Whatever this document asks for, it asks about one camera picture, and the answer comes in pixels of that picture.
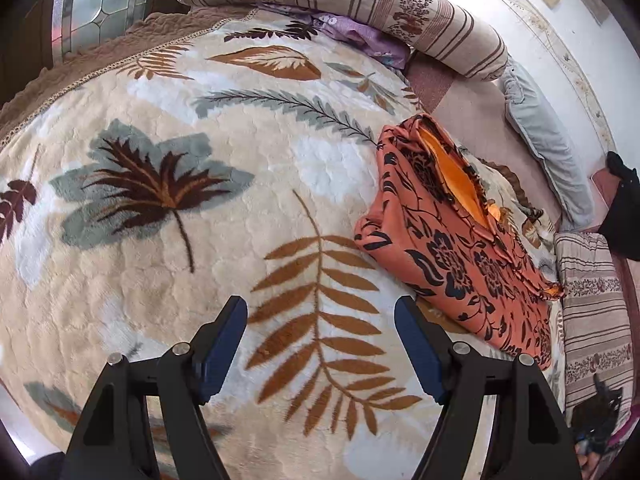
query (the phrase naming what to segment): quilted blanket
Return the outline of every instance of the quilted blanket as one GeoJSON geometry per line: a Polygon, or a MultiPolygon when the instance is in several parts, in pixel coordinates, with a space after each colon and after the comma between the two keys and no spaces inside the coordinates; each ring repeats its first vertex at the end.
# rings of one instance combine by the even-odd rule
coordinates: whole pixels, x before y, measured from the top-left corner
{"type": "MultiPolygon", "coordinates": [[[[264,10],[127,55],[38,96],[0,152],[0,377],[23,412],[65,449],[110,352],[158,356],[238,294],[249,325],[203,408],[231,478],[411,476],[440,407],[394,328],[408,290],[353,243],[378,135],[416,113],[411,89],[264,10]]],[[[563,404],[558,302],[551,312],[545,375],[563,404]]],[[[150,414],[176,478],[158,404],[150,414]]]]}

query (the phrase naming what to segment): light blue cushion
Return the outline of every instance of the light blue cushion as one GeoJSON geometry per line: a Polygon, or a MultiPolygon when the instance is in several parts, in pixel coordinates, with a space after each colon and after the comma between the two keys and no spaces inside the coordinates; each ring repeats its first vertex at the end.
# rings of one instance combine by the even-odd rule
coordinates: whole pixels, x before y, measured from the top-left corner
{"type": "Polygon", "coordinates": [[[589,179],[558,115],[529,73],[511,57],[500,82],[507,120],[539,160],[558,197],[560,230],[591,226],[595,206],[589,179]]]}

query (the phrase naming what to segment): bed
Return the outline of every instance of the bed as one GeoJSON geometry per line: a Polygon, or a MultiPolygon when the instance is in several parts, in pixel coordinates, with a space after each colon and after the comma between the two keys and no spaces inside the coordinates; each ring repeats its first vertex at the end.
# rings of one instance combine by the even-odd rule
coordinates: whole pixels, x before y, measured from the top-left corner
{"type": "MultiPolygon", "coordinates": [[[[397,20],[408,43],[421,35],[397,20]]],[[[378,190],[383,127],[433,113],[504,225],[557,277],[559,206],[504,96],[481,80],[499,70],[451,70],[417,62],[405,77],[282,14],[213,5],[150,16],[31,82],[0,115],[12,207],[0,377],[23,412],[65,449],[108,354],[160,355],[237,294],[249,325],[203,408],[231,478],[412,475],[440,413],[394,328],[396,299],[413,292],[353,243],[378,190]],[[487,136],[504,140],[499,152],[487,136]]],[[[420,307],[453,340],[508,358],[420,307]]],[[[560,302],[549,309],[544,375],[564,408],[560,302]]],[[[488,446],[495,399],[485,403],[469,479],[488,446]]],[[[150,414],[162,472],[176,478],[159,405],[150,414]]]]}

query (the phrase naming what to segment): bedspread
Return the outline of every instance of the bedspread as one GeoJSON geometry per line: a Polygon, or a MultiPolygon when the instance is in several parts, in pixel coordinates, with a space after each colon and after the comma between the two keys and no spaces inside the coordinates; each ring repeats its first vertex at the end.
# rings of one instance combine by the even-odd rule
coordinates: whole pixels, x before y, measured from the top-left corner
{"type": "MultiPolygon", "coordinates": [[[[264,10],[45,101],[0,152],[0,376],[23,412],[65,449],[110,352],[158,356],[237,294],[249,325],[203,407],[231,478],[410,476],[440,407],[394,327],[408,289],[352,236],[378,188],[378,135],[414,101],[379,63],[264,10]]],[[[150,415],[174,478],[158,403],[150,415]]]]}

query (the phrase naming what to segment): metal screw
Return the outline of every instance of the metal screw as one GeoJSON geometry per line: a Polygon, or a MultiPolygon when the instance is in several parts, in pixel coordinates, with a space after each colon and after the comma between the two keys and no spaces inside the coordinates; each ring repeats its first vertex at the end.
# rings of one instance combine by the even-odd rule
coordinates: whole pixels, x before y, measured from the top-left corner
{"type": "Polygon", "coordinates": [[[533,357],[531,357],[529,354],[520,354],[518,356],[518,361],[520,361],[525,366],[531,366],[534,363],[533,357]]]}
{"type": "Polygon", "coordinates": [[[118,364],[120,361],[122,361],[122,354],[120,352],[114,352],[107,357],[107,362],[111,366],[118,364]]]}
{"type": "Polygon", "coordinates": [[[456,354],[466,355],[471,352],[471,346],[462,341],[457,341],[453,343],[453,351],[456,354]]]}
{"type": "Polygon", "coordinates": [[[173,348],[171,348],[172,352],[175,355],[185,355],[189,350],[191,350],[191,346],[189,343],[176,343],[173,348]]]}

